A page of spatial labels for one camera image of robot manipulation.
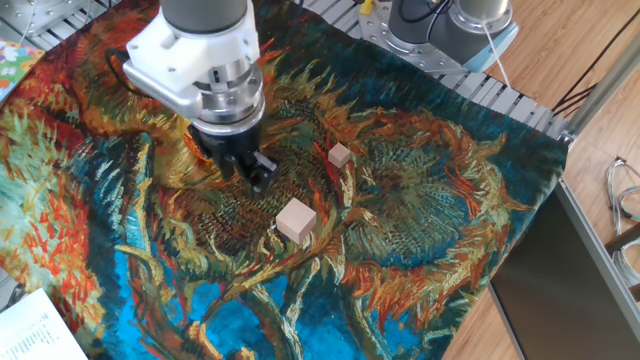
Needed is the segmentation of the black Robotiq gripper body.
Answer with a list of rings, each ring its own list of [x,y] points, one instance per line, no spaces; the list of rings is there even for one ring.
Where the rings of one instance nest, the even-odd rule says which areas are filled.
[[[235,159],[244,166],[257,166],[261,139],[262,123],[258,122],[251,128],[233,135],[212,135],[188,126],[189,134],[200,154],[218,163],[221,160]]]

